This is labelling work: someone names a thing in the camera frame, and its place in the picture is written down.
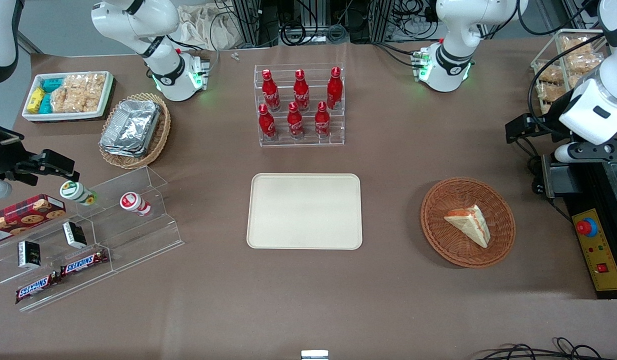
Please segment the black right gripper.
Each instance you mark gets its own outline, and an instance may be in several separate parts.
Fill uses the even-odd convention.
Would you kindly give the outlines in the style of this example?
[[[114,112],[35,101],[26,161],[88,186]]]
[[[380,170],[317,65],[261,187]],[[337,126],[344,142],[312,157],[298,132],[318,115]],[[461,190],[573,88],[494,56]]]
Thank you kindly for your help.
[[[35,155],[26,150],[23,139],[22,134],[0,126],[0,180],[38,183],[39,176],[57,176],[71,182],[80,180],[81,174],[75,171],[75,161],[50,149],[44,149],[36,156],[39,164],[50,168],[19,170],[18,164],[29,162],[30,157]]]

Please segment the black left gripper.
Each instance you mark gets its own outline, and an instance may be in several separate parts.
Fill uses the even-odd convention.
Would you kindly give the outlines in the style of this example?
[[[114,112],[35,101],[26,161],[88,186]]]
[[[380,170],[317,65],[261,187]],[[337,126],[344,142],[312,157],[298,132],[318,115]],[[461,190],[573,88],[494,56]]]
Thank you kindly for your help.
[[[570,141],[572,131],[560,121],[560,117],[566,112],[573,91],[568,91],[560,96],[550,109],[539,118],[532,118],[530,113],[523,113],[505,125],[506,143],[513,144],[526,138],[540,136],[538,128],[551,136],[552,142]]]

